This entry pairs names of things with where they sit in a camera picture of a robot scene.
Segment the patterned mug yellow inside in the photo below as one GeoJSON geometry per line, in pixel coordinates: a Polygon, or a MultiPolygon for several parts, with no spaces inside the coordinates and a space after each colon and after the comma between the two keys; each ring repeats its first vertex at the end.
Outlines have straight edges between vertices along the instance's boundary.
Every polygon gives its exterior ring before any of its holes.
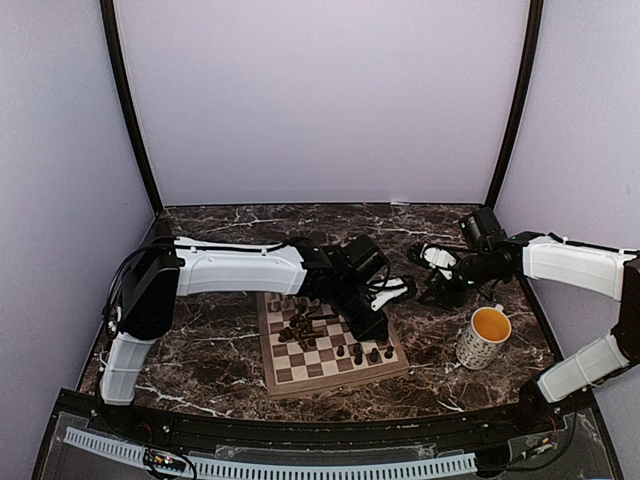
{"type": "Polygon", "coordinates": [[[501,304],[478,308],[456,344],[456,357],[469,370],[482,370],[496,358],[512,334],[501,304]]]}

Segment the wooden chess board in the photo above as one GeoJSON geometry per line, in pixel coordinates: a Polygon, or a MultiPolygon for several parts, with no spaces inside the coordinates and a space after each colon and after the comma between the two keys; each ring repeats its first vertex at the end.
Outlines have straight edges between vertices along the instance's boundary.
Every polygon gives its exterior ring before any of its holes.
{"type": "Polygon", "coordinates": [[[291,398],[311,395],[334,387],[355,386],[406,374],[409,363],[393,330],[386,341],[357,341],[346,320],[327,304],[320,304],[303,297],[284,296],[278,293],[256,295],[260,344],[264,364],[265,383],[273,398],[291,398]],[[303,352],[293,340],[279,343],[279,332],[289,325],[289,319],[301,306],[309,308],[312,325],[321,329],[324,336],[316,340],[316,346],[303,352]],[[354,363],[353,346],[363,348],[363,363],[354,363]],[[345,355],[336,356],[337,347],[343,345],[345,355]],[[393,346],[393,357],[384,353],[393,346]],[[371,363],[369,354],[373,348],[379,351],[377,363],[371,363]]]}

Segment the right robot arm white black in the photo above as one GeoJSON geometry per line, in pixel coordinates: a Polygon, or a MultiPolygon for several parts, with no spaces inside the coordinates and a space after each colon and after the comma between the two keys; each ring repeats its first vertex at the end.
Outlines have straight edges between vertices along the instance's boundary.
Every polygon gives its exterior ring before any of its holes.
{"type": "Polygon", "coordinates": [[[549,405],[639,362],[639,254],[525,231],[508,235],[492,209],[483,207],[459,221],[463,248],[414,244],[408,257],[428,270],[419,301],[460,307],[470,290],[514,277],[549,280],[594,291],[620,304],[611,331],[562,360],[521,389],[524,400],[510,413],[521,434],[534,432],[549,416],[549,405]]]}

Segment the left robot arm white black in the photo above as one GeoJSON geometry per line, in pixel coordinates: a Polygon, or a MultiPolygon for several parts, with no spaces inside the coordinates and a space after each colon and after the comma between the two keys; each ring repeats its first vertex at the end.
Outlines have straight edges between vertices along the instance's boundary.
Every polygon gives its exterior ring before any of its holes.
{"type": "Polygon", "coordinates": [[[176,298],[270,292],[318,299],[347,320],[357,340],[384,340],[382,308],[407,290],[400,278],[374,278],[390,269],[366,235],[344,247],[305,237],[246,245],[196,241],[166,230],[148,236],[119,266],[102,311],[111,339],[98,384],[103,421],[120,436],[140,429],[140,412],[130,406],[135,384],[151,346],[171,328],[176,298]]]}

